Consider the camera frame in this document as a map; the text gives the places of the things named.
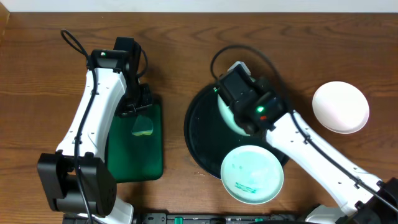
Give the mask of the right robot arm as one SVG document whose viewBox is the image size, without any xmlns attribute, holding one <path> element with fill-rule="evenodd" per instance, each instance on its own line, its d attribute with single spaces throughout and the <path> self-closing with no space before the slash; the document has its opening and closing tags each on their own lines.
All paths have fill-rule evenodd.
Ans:
<svg viewBox="0 0 398 224">
<path fill-rule="evenodd" d="M 253 80 L 238 66 L 216 79 L 221 99 L 248 134 L 263 134 L 293 159 L 335 200 L 319 205 L 307 223 L 397 223 L 397 179 L 383 182 L 338 152 L 290 109 L 266 79 Z"/>
</svg>

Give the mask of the light green plate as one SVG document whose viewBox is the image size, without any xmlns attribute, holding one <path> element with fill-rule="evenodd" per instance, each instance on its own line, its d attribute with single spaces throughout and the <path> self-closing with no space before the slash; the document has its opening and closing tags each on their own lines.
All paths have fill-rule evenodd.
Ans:
<svg viewBox="0 0 398 224">
<path fill-rule="evenodd" d="M 243 92 L 248 90 L 248 86 L 245 84 L 244 80 L 239 75 L 232 78 L 224 78 L 222 79 L 222 82 L 225 85 L 226 89 L 231 92 L 233 100 L 236 101 L 238 101 L 242 97 Z M 221 92 L 220 92 L 218 94 L 218 109 L 227 127 L 229 127 L 229 129 L 231 129 L 237 134 L 240 134 L 242 136 L 249 136 L 249 134 L 247 134 L 244 129 L 240 128 L 236 124 L 234 120 L 234 114 L 230 110 L 229 105 L 230 103 L 226 103 L 224 99 L 221 97 Z"/>
<path fill-rule="evenodd" d="M 271 201 L 284 183 L 284 171 L 276 156 L 254 145 L 229 152 L 222 161 L 220 177 L 230 196 L 250 205 Z"/>
</svg>

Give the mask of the light green plate front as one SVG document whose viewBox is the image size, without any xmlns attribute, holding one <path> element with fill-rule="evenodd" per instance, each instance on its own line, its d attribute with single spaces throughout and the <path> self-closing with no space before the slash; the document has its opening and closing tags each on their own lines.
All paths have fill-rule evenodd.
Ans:
<svg viewBox="0 0 398 224">
<path fill-rule="evenodd" d="M 284 183 L 284 171 L 276 156 L 254 145 L 229 152 L 222 161 L 220 177 L 230 196 L 250 205 L 271 201 Z"/>
</svg>

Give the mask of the green sponge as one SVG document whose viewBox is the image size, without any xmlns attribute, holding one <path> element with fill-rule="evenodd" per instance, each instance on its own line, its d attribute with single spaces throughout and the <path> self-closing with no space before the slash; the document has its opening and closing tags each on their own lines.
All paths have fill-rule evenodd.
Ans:
<svg viewBox="0 0 398 224">
<path fill-rule="evenodd" d="M 153 121 L 146 116 L 139 115 L 135 120 L 131 133 L 134 136 L 150 136 L 153 130 Z"/>
</svg>

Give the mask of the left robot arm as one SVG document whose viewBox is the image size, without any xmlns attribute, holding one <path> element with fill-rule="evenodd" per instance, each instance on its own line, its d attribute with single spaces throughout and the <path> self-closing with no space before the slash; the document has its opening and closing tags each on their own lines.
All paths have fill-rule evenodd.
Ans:
<svg viewBox="0 0 398 224">
<path fill-rule="evenodd" d="M 86 86 L 72 124 L 55 153 L 43 153 L 37 171 L 49 207 L 83 216 L 90 223 L 131 223 L 133 206 L 117 196 L 106 166 L 106 142 L 114 116 L 137 115 L 153 97 L 139 82 L 145 53 L 130 37 L 118 37 L 111 50 L 87 55 Z"/>
</svg>

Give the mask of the white plate with green smear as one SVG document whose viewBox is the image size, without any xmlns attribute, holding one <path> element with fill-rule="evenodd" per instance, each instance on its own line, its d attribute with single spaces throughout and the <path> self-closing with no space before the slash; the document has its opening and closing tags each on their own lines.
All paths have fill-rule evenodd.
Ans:
<svg viewBox="0 0 398 224">
<path fill-rule="evenodd" d="M 340 81 L 320 86 L 313 95 L 312 108 L 320 124 L 339 134 L 359 131 L 370 115 L 364 94 L 355 86 Z"/>
</svg>

